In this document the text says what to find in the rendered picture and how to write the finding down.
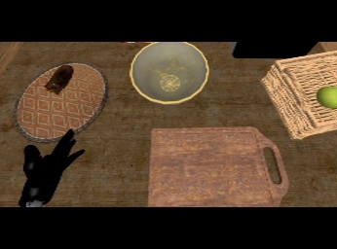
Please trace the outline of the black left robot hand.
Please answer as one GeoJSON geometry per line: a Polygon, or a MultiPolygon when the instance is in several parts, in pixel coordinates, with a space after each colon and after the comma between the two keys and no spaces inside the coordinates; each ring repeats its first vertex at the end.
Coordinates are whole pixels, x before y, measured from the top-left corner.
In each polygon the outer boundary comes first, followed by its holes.
{"type": "Polygon", "coordinates": [[[71,153],[77,143],[74,131],[70,129],[62,136],[52,153],[43,156],[33,145],[24,148],[24,173],[27,181],[22,189],[19,206],[43,207],[55,194],[65,169],[84,150],[71,153]]]}

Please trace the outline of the pale wooden block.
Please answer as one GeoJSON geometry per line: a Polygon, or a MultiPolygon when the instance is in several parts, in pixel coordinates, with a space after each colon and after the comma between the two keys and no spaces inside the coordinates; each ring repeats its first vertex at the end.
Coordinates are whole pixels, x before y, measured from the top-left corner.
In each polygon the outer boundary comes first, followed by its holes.
{"type": "Polygon", "coordinates": [[[337,54],[337,42],[318,42],[309,54],[318,53],[337,54]]]}

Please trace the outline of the tan wicker basket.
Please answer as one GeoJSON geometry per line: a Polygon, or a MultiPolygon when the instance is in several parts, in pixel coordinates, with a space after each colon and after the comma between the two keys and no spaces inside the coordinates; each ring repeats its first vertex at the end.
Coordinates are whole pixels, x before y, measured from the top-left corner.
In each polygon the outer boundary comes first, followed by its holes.
{"type": "Polygon", "coordinates": [[[316,100],[337,88],[337,51],[276,60],[260,81],[293,139],[337,130],[337,109],[316,100]]]}

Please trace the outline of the oval orange patterned placemat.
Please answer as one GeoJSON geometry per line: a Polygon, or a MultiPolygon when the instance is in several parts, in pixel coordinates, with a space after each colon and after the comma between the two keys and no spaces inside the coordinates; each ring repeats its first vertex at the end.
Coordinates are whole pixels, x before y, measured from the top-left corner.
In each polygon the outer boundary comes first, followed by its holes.
{"type": "Polygon", "coordinates": [[[45,85],[59,65],[28,83],[15,104],[14,119],[19,134],[33,142],[50,143],[71,129],[80,133],[98,118],[108,99],[108,81],[87,64],[70,63],[74,75],[59,93],[45,85]]]}

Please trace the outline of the grey bowl with yellow rim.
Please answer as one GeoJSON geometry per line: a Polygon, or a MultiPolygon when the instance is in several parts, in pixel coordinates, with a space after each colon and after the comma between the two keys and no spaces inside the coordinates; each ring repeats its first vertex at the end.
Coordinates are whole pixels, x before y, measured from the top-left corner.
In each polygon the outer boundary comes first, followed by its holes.
{"type": "Polygon", "coordinates": [[[135,55],[130,79],[139,95],[163,105],[180,104],[202,91],[208,62],[188,42],[154,42],[135,55]]]}

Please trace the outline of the green pear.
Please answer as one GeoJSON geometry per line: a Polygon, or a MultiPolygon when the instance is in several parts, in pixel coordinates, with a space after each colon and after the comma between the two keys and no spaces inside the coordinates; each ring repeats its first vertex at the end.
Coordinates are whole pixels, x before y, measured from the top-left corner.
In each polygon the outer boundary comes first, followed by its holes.
{"type": "Polygon", "coordinates": [[[337,87],[321,88],[316,92],[318,103],[329,108],[337,108],[337,87]]]}

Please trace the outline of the dark brown food piece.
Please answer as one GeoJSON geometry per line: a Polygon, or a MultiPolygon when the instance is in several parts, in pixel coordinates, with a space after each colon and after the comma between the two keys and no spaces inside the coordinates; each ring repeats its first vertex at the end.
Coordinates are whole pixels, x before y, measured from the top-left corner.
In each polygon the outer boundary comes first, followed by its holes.
{"type": "Polygon", "coordinates": [[[68,64],[62,65],[48,81],[45,87],[46,90],[59,94],[65,86],[68,85],[74,75],[74,67],[68,64]]]}

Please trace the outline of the black appliance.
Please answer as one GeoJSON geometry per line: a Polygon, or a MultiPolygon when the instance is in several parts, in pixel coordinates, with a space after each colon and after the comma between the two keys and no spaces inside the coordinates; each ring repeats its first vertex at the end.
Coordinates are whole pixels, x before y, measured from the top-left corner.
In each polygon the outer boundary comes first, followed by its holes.
{"type": "Polygon", "coordinates": [[[235,58],[291,58],[303,56],[316,42],[235,42],[232,56],[235,58]]]}

